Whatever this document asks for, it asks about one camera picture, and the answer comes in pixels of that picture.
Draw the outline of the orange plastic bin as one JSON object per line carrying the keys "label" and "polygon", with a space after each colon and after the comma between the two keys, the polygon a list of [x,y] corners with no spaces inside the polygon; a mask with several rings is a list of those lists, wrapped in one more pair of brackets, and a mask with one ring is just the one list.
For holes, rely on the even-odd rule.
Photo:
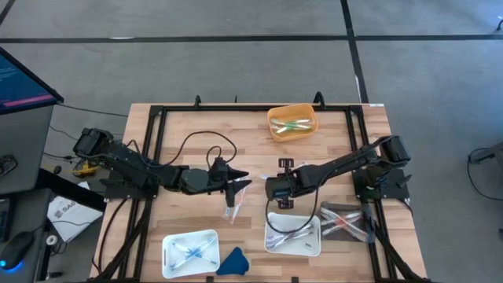
{"label": "orange plastic bin", "polygon": [[[281,107],[275,107],[268,111],[267,119],[270,126],[270,133],[272,138],[276,142],[289,142],[301,138],[307,138],[309,135],[313,134],[319,126],[318,118],[316,117],[314,107],[310,104],[294,104],[286,105]],[[307,124],[311,127],[310,131],[293,130],[284,132],[282,134],[275,134],[272,130],[274,123],[271,122],[272,119],[280,120],[294,120],[294,119],[311,119],[312,124]]]}

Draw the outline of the black keyboard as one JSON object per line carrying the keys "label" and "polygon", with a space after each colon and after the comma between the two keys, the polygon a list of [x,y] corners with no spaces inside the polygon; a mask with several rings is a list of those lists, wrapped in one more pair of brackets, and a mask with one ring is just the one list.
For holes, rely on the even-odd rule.
{"label": "black keyboard", "polygon": [[7,242],[9,239],[16,203],[15,197],[0,198],[0,242]]}

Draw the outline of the dark transparent plastic bin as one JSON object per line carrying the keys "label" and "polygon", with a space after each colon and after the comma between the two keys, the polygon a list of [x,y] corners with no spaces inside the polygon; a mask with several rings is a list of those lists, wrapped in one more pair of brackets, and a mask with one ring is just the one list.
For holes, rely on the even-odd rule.
{"label": "dark transparent plastic bin", "polygon": [[369,232],[371,232],[373,234],[374,241],[375,241],[375,238],[376,238],[375,232],[374,232],[375,221],[371,217],[370,210],[367,205],[358,206],[358,205],[349,205],[349,204],[333,204],[333,203],[329,203],[327,201],[324,201],[321,203],[320,210],[321,210],[321,208],[328,208],[328,209],[335,210],[335,211],[357,211],[357,210],[362,211],[364,214],[365,227],[368,229]]}

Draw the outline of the black computer mouse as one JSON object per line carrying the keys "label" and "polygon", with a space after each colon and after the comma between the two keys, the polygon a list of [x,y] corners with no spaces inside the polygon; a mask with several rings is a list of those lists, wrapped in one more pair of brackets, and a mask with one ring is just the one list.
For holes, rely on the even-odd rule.
{"label": "black computer mouse", "polygon": [[18,233],[0,252],[0,269],[15,270],[23,261],[35,239],[32,232]]}

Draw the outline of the teal packaged toothbrush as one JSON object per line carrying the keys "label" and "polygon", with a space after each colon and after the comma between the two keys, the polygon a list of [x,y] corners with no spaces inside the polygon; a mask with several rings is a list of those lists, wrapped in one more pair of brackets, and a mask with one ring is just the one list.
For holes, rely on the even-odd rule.
{"label": "teal packaged toothbrush", "polygon": [[304,127],[307,124],[313,123],[311,119],[294,119],[294,120],[272,119],[271,122],[274,124],[279,124],[283,126],[292,126],[292,127]]}

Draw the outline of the black desk device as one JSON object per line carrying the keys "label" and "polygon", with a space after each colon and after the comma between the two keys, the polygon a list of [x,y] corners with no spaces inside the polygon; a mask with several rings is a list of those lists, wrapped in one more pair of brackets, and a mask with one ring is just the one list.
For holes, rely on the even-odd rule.
{"label": "black desk device", "polygon": [[17,166],[17,160],[12,154],[0,156],[0,177],[8,174]]}

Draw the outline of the pink packaged toothbrush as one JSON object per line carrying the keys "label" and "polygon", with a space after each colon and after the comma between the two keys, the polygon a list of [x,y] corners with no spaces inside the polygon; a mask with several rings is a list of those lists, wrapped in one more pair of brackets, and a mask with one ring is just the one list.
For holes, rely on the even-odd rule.
{"label": "pink packaged toothbrush", "polygon": [[[320,216],[322,212],[326,211],[333,211],[339,215],[346,215],[349,213],[357,212],[357,211],[335,211],[331,210],[328,208],[321,208],[320,210]],[[362,230],[361,233],[358,232],[352,232],[352,231],[346,231],[346,230],[336,230],[332,233],[328,233],[324,235],[322,231],[325,228],[328,228],[329,226],[322,226],[321,225],[321,237],[324,240],[327,241],[360,241],[360,242],[365,242],[365,243],[372,243],[374,242],[374,236],[371,232],[368,231],[368,229],[365,227],[365,221],[364,221],[364,214],[362,212],[362,217],[357,221],[353,223],[354,226],[357,226]]]}

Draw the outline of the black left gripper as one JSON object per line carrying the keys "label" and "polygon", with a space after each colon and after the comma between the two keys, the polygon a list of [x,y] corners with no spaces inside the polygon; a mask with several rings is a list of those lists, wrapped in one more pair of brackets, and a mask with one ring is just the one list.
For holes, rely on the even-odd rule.
{"label": "black left gripper", "polygon": [[236,193],[246,188],[252,183],[252,180],[247,177],[247,171],[240,171],[233,169],[231,166],[227,167],[227,178],[217,182],[211,182],[209,192],[224,192],[226,199],[226,206],[233,208],[235,206]]}

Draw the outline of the computer monitor with blue screen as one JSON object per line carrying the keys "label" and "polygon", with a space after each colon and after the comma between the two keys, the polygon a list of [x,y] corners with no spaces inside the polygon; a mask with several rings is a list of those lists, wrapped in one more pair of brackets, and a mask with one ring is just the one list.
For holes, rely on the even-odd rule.
{"label": "computer monitor with blue screen", "polygon": [[64,98],[0,47],[0,115],[64,103]]}

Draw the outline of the grey desk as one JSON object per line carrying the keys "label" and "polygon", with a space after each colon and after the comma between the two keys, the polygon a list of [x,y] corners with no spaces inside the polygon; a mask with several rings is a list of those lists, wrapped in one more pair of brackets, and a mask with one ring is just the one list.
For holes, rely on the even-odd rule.
{"label": "grey desk", "polygon": [[35,188],[53,106],[0,116],[0,156],[13,155],[17,165],[0,176],[0,195]]}

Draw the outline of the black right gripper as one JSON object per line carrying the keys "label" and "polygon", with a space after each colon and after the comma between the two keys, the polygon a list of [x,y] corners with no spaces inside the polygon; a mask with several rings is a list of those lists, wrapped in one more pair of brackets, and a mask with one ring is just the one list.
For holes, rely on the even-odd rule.
{"label": "black right gripper", "polygon": [[276,177],[266,179],[266,197],[268,201],[275,200],[280,209],[294,208],[294,198],[299,195],[300,186],[293,172],[294,160],[282,158],[278,160],[278,166],[284,168],[284,172]]}

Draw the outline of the blue cloth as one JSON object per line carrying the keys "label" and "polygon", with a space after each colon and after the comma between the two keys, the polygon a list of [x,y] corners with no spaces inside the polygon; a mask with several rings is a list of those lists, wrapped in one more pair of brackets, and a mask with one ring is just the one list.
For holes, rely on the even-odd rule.
{"label": "blue cloth", "polygon": [[216,270],[218,276],[245,275],[249,271],[250,264],[241,248],[235,248],[221,263]]}

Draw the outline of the white printed paper bag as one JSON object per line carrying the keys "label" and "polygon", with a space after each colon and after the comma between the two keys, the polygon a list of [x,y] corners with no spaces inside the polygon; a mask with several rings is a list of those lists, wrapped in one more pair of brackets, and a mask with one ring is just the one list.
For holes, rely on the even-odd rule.
{"label": "white printed paper bag", "polygon": [[72,241],[103,213],[73,200],[55,197],[49,204],[47,218],[64,242]]}

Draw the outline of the white plastic bin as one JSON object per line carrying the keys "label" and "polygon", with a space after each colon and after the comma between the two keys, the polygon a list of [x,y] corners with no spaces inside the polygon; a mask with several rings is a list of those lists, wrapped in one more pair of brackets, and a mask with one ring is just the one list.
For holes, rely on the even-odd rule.
{"label": "white plastic bin", "polygon": [[200,230],[168,235],[163,239],[161,255],[166,279],[215,272],[221,262],[218,234]]}
{"label": "white plastic bin", "polygon": [[[269,212],[268,219],[277,230],[286,231],[301,227],[301,225],[305,224],[309,219],[309,216],[282,215],[274,212]],[[268,224],[266,224],[264,236],[265,248],[266,237],[276,234],[285,233],[278,233],[273,230]],[[297,231],[294,234],[296,235],[295,240],[286,242],[273,250],[266,250],[270,253],[301,255],[309,257],[315,257],[321,253],[321,222],[317,216],[314,216],[306,226],[304,226],[300,231]]]}

